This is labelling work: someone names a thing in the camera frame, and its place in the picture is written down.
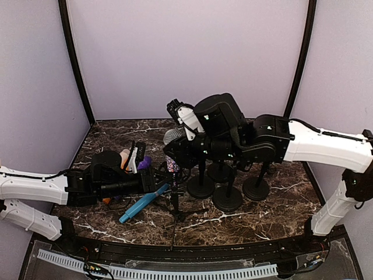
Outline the glitter silver microphone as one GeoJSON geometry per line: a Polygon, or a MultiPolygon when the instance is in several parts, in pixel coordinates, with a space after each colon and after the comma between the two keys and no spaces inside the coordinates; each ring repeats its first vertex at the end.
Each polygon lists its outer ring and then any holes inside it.
{"type": "Polygon", "coordinates": [[[165,144],[164,153],[166,157],[167,171],[171,174],[172,185],[174,189],[178,189],[184,177],[183,169],[176,163],[173,157],[176,141],[183,136],[183,133],[178,129],[170,129],[164,134],[163,142],[165,144]]]}

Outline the light blue microphone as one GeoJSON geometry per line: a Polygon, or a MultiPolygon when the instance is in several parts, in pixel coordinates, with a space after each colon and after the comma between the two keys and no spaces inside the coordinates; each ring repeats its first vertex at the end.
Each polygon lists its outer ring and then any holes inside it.
{"type": "Polygon", "coordinates": [[[147,207],[153,200],[159,195],[163,194],[170,187],[169,184],[164,184],[157,191],[145,194],[140,200],[134,203],[125,213],[119,218],[120,223],[125,223],[129,219],[132,219],[137,215],[143,208],[147,207]]]}

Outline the pink microphone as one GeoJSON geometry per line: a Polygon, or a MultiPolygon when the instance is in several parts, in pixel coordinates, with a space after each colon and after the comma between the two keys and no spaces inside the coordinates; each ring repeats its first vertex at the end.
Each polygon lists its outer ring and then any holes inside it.
{"type": "Polygon", "coordinates": [[[122,150],[119,154],[122,156],[122,157],[125,157],[127,158],[129,155],[130,155],[131,151],[129,149],[124,149],[122,150]]]}

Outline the black round-base stand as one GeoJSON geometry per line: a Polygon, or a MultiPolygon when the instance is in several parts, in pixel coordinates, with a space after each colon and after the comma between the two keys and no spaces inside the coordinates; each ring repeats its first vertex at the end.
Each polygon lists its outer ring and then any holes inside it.
{"type": "Polygon", "coordinates": [[[215,190],[214,181],[205,175],[206,160],[203,159],[198,164],[199,174],[191,177],[186,185],[190,196],[197,199],[206,199],[213,195],[215,190]]]}
{"type": "Polygon", "coordinates": [[[207,168],[207,175],[215,183],[227,183],[231,175],[232,168],[224,162],[214,162],[207,168]]]}
{"type": "Polygon", "coordinates": [[[270,192],[270,187],[264,179],[269,170],[271,162],[262,164],[258,177],[248,177],[242,184],[242,191],[245,196],[253,201],[264,201],[270,192]]]}
{"type": "Polygon", "coordinates": [[[223,212],[236,211],[243,202],[242,194],[239,189],[234,187],[235,171],[232,168],[229,181],[227,183],[217,183],[217,187],[213,193],[214,206],[223,212]]]}

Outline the black tripod microphone stand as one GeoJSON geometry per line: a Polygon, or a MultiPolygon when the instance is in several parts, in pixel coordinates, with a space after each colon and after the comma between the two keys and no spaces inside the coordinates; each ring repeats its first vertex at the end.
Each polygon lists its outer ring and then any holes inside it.
{"type": "Polygon", "coordinates": [[[185,171],[184,169],[173,168],[173,171],[169,171],[168,167],[171,165],[168,164],[166,161],[164,161],[160,167],[159,171],[165,171],[171,174],[171,185],[170,185],[170,203],[172,208],[167,208],[165,205],[158,204],[157,202],[154,202],[153,204],[155,206],[160,207],[164,211],[167,211],[169,214],[171,214],[174,218],[173,222],[173,233],[171,238],[171,245],[170,245],[170,251],[173,251],[174,248],[174,242],[175,242],[175,232],[178,222],[183,222],[186,220],[188,216],[191,216],[193,214],[204,214],[208,211],[208,209],[199,209],[199,210],[193,210],[193,211],[181,211],[180,210],[180,204],[179,204],[179,193],[178,193],[178,185],[179,183],[184,183],[187,181],[187,179],[191,176],[191,169],[188,169],[188,171],[185,171]]]}

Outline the orange microphone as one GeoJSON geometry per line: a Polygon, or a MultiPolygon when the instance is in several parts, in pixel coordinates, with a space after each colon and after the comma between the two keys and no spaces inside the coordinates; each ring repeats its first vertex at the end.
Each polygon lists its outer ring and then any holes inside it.
{"type": "MultiPolygon", "coordinates": [[[[124,169],[124,166],[125,166],[125,163],[127,162],[128,160],[128,157],[122,157],[121,156],[121,169],[124,169]]],[[[119,201],[121,199],[121,196],[118,195],[118,196],[115,196],[115,197],[112,197],[112,198],[105,198],[103,199],[103,203],[105,203],[106,205],[109,205],[110,203],[114,202],[114,201],[119,201]]]]}

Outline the purple microphone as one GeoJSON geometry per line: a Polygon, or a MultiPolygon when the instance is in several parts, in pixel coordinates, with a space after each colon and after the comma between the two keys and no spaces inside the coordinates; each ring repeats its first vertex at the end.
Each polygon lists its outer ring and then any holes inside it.
{"type": "MultiPolygon", "coordinates": [[[[151,167],[151,164],[152,159],[145,156],[138,165],[138,171],[151,167]]],[[[124,169],[121,169],[121,163],[119,166],[115,166],[112,169],[115,174],[115,183],[119,185],[119,191],[112,197],[120,195],[122,199],[133,194],[145,194],[141,192],[141,179],[138,172],[136,174],[128,173],[124,169]]]]}

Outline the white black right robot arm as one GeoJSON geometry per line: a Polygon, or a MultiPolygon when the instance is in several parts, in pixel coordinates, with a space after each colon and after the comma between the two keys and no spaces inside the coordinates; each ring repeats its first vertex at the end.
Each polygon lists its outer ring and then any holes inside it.
{"type": "Polygon", "coordinates": [[[164,153],[183,168],[201,161],[231,160],[239,170],[261,163],[314,162],[343,168],[342,178],[326,204],[305,223],[298,249],[310,253],[320,236],[357,204],[372,199],[372,132],[345,134],[316,128],[299,119],[263,114],[247,122],[233,96],[214,94],[196,105],[172,100],[167,111],[185,129],[169,139],[164,153]]]}

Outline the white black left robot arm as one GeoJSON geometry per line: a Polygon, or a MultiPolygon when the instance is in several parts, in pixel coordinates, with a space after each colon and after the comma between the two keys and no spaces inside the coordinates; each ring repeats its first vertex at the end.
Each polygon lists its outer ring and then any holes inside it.
{"type": "Polygon", "coordinates": [[[84,170],[66,169],[57,174],[29,173],[1,167],[1,219],[38,233],[59,244],[69,254],[82,250],[69,218],[52,216],[23,203],[45,201],[68,207],[94,205],[105,198],[156,193],[171,182],[169,173],[151,166],[126,171],[122,156],[107,150],[92,157],[84,170]]]}

